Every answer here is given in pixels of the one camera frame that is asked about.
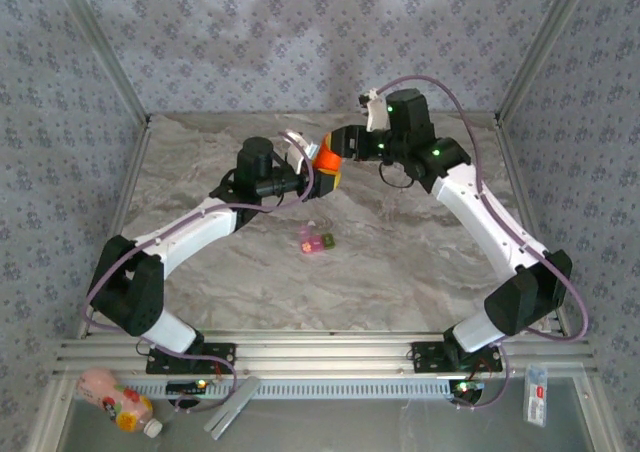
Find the pink pill box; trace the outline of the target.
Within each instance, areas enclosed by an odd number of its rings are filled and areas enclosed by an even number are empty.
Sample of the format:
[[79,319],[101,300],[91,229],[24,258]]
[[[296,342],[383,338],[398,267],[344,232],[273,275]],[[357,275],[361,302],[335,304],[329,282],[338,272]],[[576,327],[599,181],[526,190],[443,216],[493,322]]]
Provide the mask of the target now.
[[322,252],[325,249],[322,234],[317,232],[313,226],[302,226],[298,239],[299,247],[303,254],[314,254]]

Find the small green-lit circuit board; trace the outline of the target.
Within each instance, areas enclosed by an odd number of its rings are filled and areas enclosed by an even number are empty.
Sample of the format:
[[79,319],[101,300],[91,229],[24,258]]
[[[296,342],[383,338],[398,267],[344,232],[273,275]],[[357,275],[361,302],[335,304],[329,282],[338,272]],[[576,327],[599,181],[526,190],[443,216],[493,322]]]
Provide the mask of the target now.
[[449,387],[452,403],[461,406],[474,406],[479,402],[485,384],[475,380],[450,380]]
[[209,383],[204,379],[174,380],[165,386],[167,395],[202,395],[206,392]]

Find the grey metal shelf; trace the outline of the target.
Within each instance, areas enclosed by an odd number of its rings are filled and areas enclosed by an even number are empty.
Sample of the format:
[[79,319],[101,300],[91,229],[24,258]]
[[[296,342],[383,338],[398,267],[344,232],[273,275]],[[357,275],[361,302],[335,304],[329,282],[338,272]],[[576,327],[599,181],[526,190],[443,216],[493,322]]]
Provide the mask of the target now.
[[446,400],[252,400],[219,439],[211,412],[154,407],[164,424],[154,439],[122,432],[96,407],[53,382],[25,452],[631,452],[600,386],[585,376],[549,382],[545,426],[523,419],[524,385],[511,380],[499,400],[463,409]]

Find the pink printed drink bottle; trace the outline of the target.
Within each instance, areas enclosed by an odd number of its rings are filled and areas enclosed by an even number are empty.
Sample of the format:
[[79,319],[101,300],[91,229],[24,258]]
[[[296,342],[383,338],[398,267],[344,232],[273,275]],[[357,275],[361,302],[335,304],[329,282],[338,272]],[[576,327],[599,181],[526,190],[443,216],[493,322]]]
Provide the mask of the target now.
[[163,424],[154,417],[151,401],[122,385],[108,369],[91,368],[83,372],[76,382],[76,392],[104,411],[123,432],[156,438],[163,430]]

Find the clear plastic packet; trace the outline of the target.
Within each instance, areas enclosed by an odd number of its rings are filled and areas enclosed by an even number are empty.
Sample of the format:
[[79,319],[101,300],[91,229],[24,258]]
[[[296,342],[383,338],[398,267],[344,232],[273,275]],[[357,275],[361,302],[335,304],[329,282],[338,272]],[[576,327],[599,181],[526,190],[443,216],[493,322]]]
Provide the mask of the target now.
[[544,427],[547,418],[548,371],[538,364],[529,364],[524,375],[523,420]]

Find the aluminium table edge rail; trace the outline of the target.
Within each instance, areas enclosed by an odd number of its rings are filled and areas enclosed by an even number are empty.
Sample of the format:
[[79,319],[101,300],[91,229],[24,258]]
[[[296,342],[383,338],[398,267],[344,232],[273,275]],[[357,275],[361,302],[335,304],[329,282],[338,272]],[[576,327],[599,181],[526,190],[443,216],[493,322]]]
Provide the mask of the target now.
[[[512,185],[517,208],[522,226],[539,242],[543,242],[542,234],[536,220],[532,204],[527,194],[524,176],[518,164],[518,160],[509,135],[505,132],[502,123],[496,125],[496,135],[504,158],[507,173]],[[566,311],[561,307],[547,320],[547,330],[555,336],[568,336],[572,333]]]
[[[140,132],[138,134],[138,138],[136,140],[134,152],[132,159],[127,168],[127,172],[125,175],[123,186],[120,190],[119,199],[117,202],[117,206],[115,209],[115,213],[113,216],[113,220],[111,221],[111,225],[109,226],[108,236],[114,236],[119,234],[123,227],[126,218],[126,214],[128,212],[131,199],[133,193],[135,191],[137,177],[139,175],[146,150],[150,140],[150,132],[149,127],[152,122],[153,115],[148,114],[145,117],[145,121],[142,123]],[[85,300],[82,304],[80,317],[81,317],[81,325],[79,326],[77,337],[79,339],[85,339],[91,332],[91,329],[94,325],[91,323],[93,320],[93,309],[90,304],[90,300],[93,297],[92,293],[94,292],[94,284],[91,284],[89,288],[89,292],[87,293]]]

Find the aluminium frame post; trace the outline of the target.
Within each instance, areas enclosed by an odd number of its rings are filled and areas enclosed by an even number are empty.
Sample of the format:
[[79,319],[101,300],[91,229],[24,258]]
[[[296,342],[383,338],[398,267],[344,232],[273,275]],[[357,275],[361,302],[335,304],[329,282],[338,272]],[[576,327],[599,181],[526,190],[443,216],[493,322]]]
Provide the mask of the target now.
[[526,54],[511,80],[495,119],[499,127],[504,127],[526,97],[537,74],[549,57],[564,27],[569,22],[580,0],[553,0],[538,31],[526,50]]
[[139,124],[146,124],[148,113],[124,71],[98,17],[88,0],[63,0],[107,77],[119,94],[129,114]]

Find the long aluminium mounting rail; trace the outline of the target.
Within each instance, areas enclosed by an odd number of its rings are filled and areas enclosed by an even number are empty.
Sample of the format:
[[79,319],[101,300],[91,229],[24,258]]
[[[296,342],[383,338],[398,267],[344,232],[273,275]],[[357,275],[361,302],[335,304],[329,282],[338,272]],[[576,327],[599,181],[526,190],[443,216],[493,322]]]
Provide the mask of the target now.
[[[438,340],[425,332],[387,331],[211,331],[210,342],[236,346],[239,377],[267,379],[404,378],[414,375],[411,345]],[[596,373],[586,340],[562,343],[531,334],[502,343],[506,359],[501,367],[484,361],[481,369],[465,372],[423,368],[425,376],[462,379],[475,375],[496,379],[520,376],[530,364],[545,367],[552,377]],[[144,345],[125,334],[92,330],[82,339],[65,339],[56,347],[53,374],[76,378],[90,367],[105,367],[122,378],[140,378],[146,369]]]

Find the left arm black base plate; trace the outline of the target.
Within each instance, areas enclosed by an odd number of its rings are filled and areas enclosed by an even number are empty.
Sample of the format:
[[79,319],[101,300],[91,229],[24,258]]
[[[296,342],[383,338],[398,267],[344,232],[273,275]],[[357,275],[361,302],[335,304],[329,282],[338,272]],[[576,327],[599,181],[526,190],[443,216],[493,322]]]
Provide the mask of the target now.
[[[202,342],[192,345],[187,355],[207,355],[235,364],[236,345],[233,343]],[[185,359],[152,349],[146,362],[146,373],[150,375],[209,375],[230,374],[227,365],[202,359]]]

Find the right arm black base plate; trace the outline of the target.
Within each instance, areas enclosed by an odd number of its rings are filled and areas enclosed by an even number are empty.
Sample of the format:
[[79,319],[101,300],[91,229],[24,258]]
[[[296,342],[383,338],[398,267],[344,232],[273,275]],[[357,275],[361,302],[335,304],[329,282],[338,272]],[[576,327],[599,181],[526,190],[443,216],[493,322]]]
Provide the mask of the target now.
[[485,346],[475,352],[465,352],[441,341],[413,342],[408,357],[416,373],[501,372],[502,356],[497,347]]

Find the grey metal bracket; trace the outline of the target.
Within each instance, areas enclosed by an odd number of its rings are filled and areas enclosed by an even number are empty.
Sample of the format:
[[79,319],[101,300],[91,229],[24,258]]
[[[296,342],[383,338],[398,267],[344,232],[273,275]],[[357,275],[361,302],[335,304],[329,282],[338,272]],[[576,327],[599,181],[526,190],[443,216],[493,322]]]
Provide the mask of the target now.
[[261,386],[261,380],[255,376],[245,379],[231,397],[214,413],[204,425],[214,440],[219,440],[246,405],[254,398]]

